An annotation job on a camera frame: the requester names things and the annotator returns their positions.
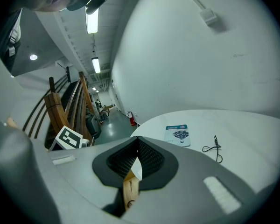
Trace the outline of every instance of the round recessed light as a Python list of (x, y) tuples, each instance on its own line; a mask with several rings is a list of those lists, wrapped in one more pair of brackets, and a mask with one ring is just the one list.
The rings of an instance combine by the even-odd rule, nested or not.
[(35, 61), (37, 59), (37, 55), (31, 55), (30, 60)]

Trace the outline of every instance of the floor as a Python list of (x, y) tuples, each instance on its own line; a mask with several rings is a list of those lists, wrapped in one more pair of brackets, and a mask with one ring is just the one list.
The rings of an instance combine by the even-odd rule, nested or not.
[(117, 111), (116, 108), (113, 108), (110, 110), (110, 115), (104, 120), (104, 124), (101, 128), (102, 133), (99, 138), (95, 140), (95, 145), (130, 137), (137, 129), (137, 126), (131, 126), (128, 117), (123, 115), (120, 111)]

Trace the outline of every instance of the white round table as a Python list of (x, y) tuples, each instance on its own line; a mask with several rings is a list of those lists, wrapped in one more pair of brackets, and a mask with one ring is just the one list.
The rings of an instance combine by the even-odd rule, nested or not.
[[(166, 126), (187, 125), (190, 147), (202, 152), (213, 147), (217, 136), (222, 166), (259, 192), (280, 175), (280, 119), (238, 111), (188, 110), (155, 117), (142, 124), (133, 136), (164, 140)], [(216, 160), (217, 149), (205, 155)]]

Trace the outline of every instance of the black cable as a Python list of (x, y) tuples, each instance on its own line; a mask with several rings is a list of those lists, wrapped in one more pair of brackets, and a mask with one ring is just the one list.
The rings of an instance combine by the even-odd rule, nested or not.
[(221, 158), (221, 161), (218, 162), (218, 163), (221, 163), (221, 162), (223, 161), (223, 157), (219, 154), (219, 148), (221, 148), (221, 146), (218, 144), (217, 136), (215, 136), (214, 138), (215, 138), (215, 145), (216, 145), (216, 146), (214, 146), (214, 147), (204, 146), (204, 147), (202, 148), (202, 152), (205, 153), (205, 152), (207, 152), (207, 151), (210, 151), (210, 150), (216, 148), (216, 149), (217, 149), (217, 158), (216, 158), (216, 162), (218, 162), (218, 156), (219, 156), (219, 157)]

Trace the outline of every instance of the dark clothing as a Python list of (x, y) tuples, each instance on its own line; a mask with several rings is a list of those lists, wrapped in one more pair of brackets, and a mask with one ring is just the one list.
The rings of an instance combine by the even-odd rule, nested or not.
[[(5, 17), (1, 23), (0, 26), (0, 58), (2, 59), (3, 63), (7, 67), (9, 71), (11, 71), (13, 65), (14, 65), (14, 59), (15, 55), (9, 57), (9, 53), (7, 52), (8, 43), (10, 40), (10, 33), (12, 29), (14, 28), (14, 25), (20, 15), (20, 10), (18, 12), (15, 12), (7, 17)], [(18, 50), (20, 46), (20, 42), (14, 44), (14, 48), (16, 51)]]

